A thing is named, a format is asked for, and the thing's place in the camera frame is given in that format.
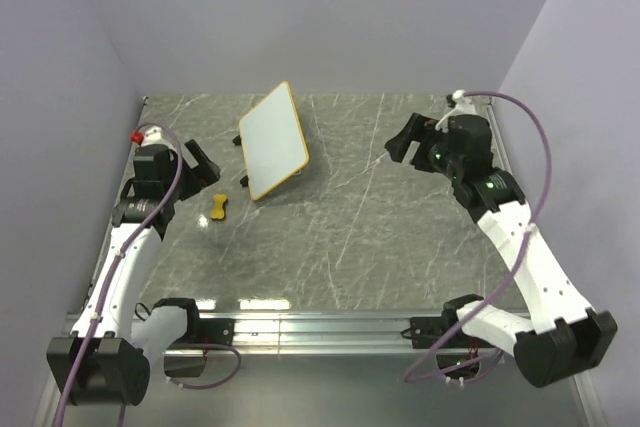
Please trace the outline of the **yellow-framed whiteboard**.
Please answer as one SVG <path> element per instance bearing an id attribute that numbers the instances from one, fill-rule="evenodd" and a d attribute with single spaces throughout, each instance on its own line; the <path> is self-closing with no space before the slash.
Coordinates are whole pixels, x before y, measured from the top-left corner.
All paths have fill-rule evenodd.
<path id="1" fill-rule="evenodd" d="M 238 124 L 247 188 L 259 201 L 310 161 L 291 87 L 279 83 Z"/>

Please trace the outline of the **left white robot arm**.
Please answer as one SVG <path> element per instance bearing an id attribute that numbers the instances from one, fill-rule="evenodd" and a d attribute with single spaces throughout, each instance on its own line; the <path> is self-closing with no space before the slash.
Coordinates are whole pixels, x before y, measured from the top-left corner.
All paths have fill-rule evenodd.
<path id="1" fill-rule="evenodd" d="M 138 405 L 152 365 L 175 344 L 196 346 L 203 326 L 195 300 L 164 298 L 134 323 L 143 285 L 175 215 L 175 205 L 216 183 L 221 172 L 195 140 L 196 164 L 164 140 L 136 135 L 134 174 L 111 217 L 110 245 L 90 298 L 69 334 L 51 339 L 46 358 L 64 405 Z"/>

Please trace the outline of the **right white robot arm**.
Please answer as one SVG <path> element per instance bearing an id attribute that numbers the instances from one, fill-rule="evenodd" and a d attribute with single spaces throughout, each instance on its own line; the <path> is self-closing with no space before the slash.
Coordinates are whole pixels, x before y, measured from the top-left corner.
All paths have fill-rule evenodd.
<path id="1" fill-rule="evenodd" d="M 608 311 L 598 312 L 578 291 L 536 226 L 531 207 L 513 175 L 493 164 L 489 122 L 474 114 L 437 120 L 418 113 L 385 148 L 400 163 L 411 143 L 411 165 L 439 173 L 451 183 L 458 203 L 496 248 L 509 270 L 528 317 L 493 306 L 476 294 L 446 302 L 441 335 L 431 347 L 461 347 L 478 339 L 512 356 L 534 387 L 545 387 L 600 365 L 618 326 Z"/>

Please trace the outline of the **yellow bone-shaped eraser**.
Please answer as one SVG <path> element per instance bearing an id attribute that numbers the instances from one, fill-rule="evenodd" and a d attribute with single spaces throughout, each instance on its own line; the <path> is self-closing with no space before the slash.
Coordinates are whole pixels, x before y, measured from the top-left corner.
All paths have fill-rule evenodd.
<path id="1" fill-rule="evenodd" d="M 212 209 L 209 218 L 212 221 L 223 221 L 226 219 L 226 208 L 228 196 L 225 194 L 214 194 L 212 197 Z"/>

